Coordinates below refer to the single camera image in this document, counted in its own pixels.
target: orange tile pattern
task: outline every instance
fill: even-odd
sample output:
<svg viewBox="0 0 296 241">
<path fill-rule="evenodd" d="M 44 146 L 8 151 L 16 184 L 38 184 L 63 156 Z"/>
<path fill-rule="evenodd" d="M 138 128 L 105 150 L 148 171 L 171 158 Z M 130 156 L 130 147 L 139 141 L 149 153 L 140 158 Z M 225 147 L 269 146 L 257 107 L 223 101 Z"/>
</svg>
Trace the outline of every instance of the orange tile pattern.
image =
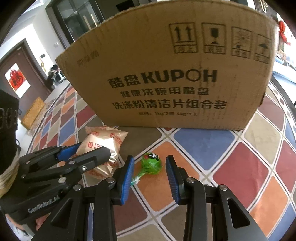
<svg viewBox="0 0 296 241">
<path fill-rule="evenodd" d="M 63 146 L 71 146 L 71 145 L 74 145 L 76 144 L 76 136 L 75 135 L 72 135 L 68 140 L 66 140 L 62 145 Z"/>
<path fill-rule="evenodd" d="M 145 174 L 137 184 L 141 193 L 154 211 L 160 211 L 165 206 L 173 202 L 170 192 L 170 185 L 165 171 L 165 159 L 168 155 L 173 155 L 179 167 L 184 168 L 189 176 L 199 179 L 197 171 L 189 164 L 189 162 L 167 141 L 162 143 L 152 152 L 157 154 L 162 161 L 163 168 L 157 175 Z M 141 169 L 141 162 L 136 163 L 134 174 Z"/>
<path fill-rule="evenodd" d="M 40 141 L 40 137 L 41 137 L 41 133 L 42 133 L 42 132 L 39 132 L 39 134 L 35 137 L 34 144 L 33 144 L 33 149 L 35 149 L 35 147 L 36 147 L 37 144 L 39 143 L 39 141 Z"/>
<path fill-rule="evenodd" d="M 72 88 L 71 90 L 69 90 L 69 91 L 67 92 L 67 94 L 66 94 L 65 99 L 66 99 L 68 96 L 70 96 L 72 93 L 74 93 L 74 92 L 75 92 L 75 89 L 74 89 L 74 88 Z"/>
<path fill-rule="evenodd" d="M 259 202 L 250 212 L 267 236 L 280 218 L 288 198 L 275 177 L 272 177 Z"/>
<path fill-rule="evenodd" d="M 62 107 L 62 114 L 65 114 L 71 106 L 73 106 L 75 102 L 75 98 L 72 98 L 71 100 L 68 101 L 63 107 Z"/>
</svg>

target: this way up arrow symbol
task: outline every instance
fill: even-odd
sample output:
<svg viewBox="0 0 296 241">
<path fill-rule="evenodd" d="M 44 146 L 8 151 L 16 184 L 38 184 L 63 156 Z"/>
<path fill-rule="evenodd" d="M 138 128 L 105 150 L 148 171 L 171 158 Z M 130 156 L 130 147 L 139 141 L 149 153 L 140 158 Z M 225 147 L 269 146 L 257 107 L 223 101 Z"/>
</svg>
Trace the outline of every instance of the this way up arrow symbol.
<svg viewBox="0 0 296 241">
<path fill-rule="evenodd" d="M 176 33 L 177 33 L 178 41 L 181 41 L 180 28 L 177 26 L 177 27 L 175 28 L 175 31 L 176 31 Z"/>
<path fill-rule="evenodd" d="M 188 26 L 186 27 L 186 31 L 187 31 L 187 35 L 188 35 L 188 41 L 191 41 L 191 28 L 189 28 Z"/>
</svg>

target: floor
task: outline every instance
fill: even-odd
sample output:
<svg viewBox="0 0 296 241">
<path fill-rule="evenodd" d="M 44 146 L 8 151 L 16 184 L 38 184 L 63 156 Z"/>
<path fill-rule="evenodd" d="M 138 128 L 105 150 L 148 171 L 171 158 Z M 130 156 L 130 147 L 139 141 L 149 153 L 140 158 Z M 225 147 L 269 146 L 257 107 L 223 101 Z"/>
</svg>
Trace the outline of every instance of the floor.
<svg viewBox="0 0 296 241">
<path fill-rule="evenodd" d="M 287 80 L 287 78 L 277 73 L 273 73 L 273 76 L 280 83 L 284 91 L 287 93 L 291 101 L 294 103 L 296 101 L 296 83 Z"/>
<path fill-rule="evenodd" d="M 102 121 L 69 85 L 52 99 L 36 121 L 28 152 L 72 145 L 86 137 L 85 126 Z M 262 105 L 243 131 L 117 127 L 128 131 L 120 149 L 136 160 L 147 151 L 162 161 L 173 155 L 177 165 L 204 184 L 226 184 L 254 217 L 269 241 L 279 241 L 296 217 L 296 124 L 284 98 L 269 82 Z M 97 180 L 85 174 L 86 186 Z M 132 186 L 127 203 L 115 206 L 119 241 L 183 240 L 186 207 L 175 205 L 165 168 L 144 175 Z M 88 240 L 92 240 L 91 216 Z"/>
<path fill-rule="evenodd" d="M 273 68 L 272 68 L 273 72 L 279 73 L 284 75 L 287 79 L 289 79 L 290 81 L 296 83 L 296 75 L 295 75 L 295 70 L 292 69 L 289 66 L 284 66 L 281 63 L 278 62 L 274 62 Z"/>
<path fill-rule="evenodd" d="M 38 127 L 42 118 L 44 117 L 44 114 L 51 107 L 54 101 L 61 95 L 61 93 L 67 88 L 69 84 L 70 84 L 69 81 L 65 80 L 63 83 L 59 84 L 54 89 L 54 91 L 52 91 L 49 94 L 49 96 L 44 101 L 46 104 L 44 109 L 40 112 L 40 114 L 36 118 L 34 127 L 30 131 L 27 131 L 26 128 L 21 125 L 20 119 L 17 120 L 17 131 L 15 132 L 15 135 L 16 135 L 16 139 L 20 142 L 20 147 L 21 147 L 20 156 L 23 156 L 27 153 L 30 143 L 32 142 L 32 138 L 35 133 L 35 130 Z"/>
</svg>

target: red ribbon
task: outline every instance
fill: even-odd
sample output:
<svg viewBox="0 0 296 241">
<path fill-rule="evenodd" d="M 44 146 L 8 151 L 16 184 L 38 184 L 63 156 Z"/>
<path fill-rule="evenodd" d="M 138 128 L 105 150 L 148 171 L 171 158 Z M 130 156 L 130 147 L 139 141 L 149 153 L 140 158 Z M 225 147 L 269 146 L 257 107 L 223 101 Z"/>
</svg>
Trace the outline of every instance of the red ribbon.
<svg viewBox="0 0 296 241">
<path fill-rule="evenodd" d="M 279 34 L 286 44 L 291 45 L 291 43 L 288 42 L 287 37 L 285 36 L 285 33 L 284 33 L 285 30 L 286 30 L 286 26 L 285 26 L 284 22 L 281 20 L 279 22 Z"/>
</svg>

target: brown door frame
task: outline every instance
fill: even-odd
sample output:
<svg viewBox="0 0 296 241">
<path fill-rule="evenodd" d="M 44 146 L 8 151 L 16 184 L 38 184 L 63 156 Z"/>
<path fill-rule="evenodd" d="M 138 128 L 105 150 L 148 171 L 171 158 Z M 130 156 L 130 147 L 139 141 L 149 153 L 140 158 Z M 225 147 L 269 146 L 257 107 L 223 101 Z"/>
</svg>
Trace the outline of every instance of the brown door frame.
<svg viewBox="0 0 296 241">
<path fill-rule="evenodd" d="M 42 70 L 41 66 L 39 65 L 39 63 L 37 62 L 37 59 L 35 58 L 35 56 L 33 55 L 28 42 L 26 39 L 23 39 L 22 41 L 20 41 L 18 44 L 16 44 L 14 47 L 12 47 L 1 59 L 0 59 L 0 65 L 3 64 L 7 58 L 9 58 L 9 56 L 18 48 L 22 47 L 25 55 L 27 57 L 27 60 L 29 62 L 29 64 L 31 65 L 33 71 L 35 72 L 35 74 L 37 75 L 38 79 L 40 80 L 40 82 L 44 85 L 45 89 L 48 91 L 48 93 L 51 93 L 51 90 L 49 90 L 46 86 L 45 86 L 45 81 L 47 79 L 46 74 L 44 73 L 44 71 Z"/>
</svg>

